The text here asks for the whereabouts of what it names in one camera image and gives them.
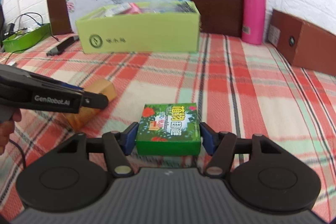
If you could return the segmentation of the person left hand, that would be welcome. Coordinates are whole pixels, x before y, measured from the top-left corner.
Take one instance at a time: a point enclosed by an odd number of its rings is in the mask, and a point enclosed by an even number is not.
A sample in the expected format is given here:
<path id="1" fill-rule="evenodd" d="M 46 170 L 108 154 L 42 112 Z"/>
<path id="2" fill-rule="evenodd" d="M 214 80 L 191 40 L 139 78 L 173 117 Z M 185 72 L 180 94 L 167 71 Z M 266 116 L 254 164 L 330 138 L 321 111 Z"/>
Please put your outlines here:
<path id="1" fill-rule="evenodd" d="M 9 143 L 10 134 L 15 130 L 15 122 L 20 122 L 22 114 L 19 109 L 15 110 L 11 120 L 1 123 L 0 126 L 0 154 L 5 151 L 6 145 Z"/>

